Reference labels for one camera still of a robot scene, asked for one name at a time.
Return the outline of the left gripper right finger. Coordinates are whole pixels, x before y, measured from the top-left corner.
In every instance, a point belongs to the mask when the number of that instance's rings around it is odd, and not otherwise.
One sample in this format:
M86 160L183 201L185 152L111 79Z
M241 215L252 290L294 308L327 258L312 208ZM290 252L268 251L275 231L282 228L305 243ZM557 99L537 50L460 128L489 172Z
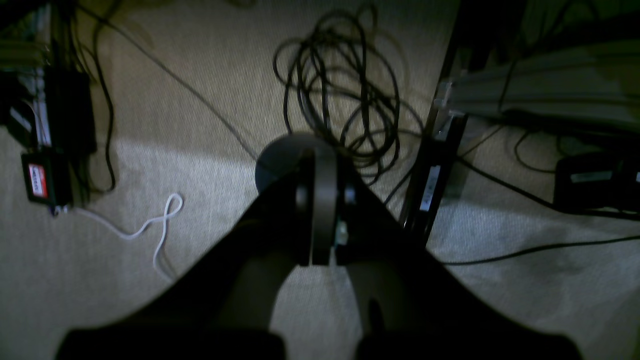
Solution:
M332 154L336 214L348 238L334 248L358 305L357 360L580 360L574 342L503 315L409 238L364 184L345 151Z

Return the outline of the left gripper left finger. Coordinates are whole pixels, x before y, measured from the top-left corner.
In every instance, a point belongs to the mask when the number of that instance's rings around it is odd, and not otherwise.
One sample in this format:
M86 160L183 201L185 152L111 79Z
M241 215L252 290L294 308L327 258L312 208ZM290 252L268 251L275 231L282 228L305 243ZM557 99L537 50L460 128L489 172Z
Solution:
M199 262L143 308L75 329L57 360L285 360L269 331L281 286L309 264L311 155L270 185Z

